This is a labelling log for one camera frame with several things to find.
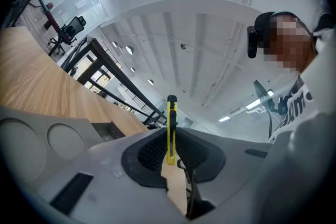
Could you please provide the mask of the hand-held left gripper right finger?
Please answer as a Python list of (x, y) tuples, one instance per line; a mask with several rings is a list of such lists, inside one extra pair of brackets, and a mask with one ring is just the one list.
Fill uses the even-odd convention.
[(186, 217), (176, 223), (265, 223), (258, 190), (271, 144), (177, 129), (176, 150), (192, 183)]

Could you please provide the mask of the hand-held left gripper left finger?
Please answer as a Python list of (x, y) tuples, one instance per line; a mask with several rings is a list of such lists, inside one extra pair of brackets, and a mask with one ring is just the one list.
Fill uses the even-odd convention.
[(34, 203), (52, 223), (187, 223), (161, 175), (166, 129), (89, 148), (51, 176)]

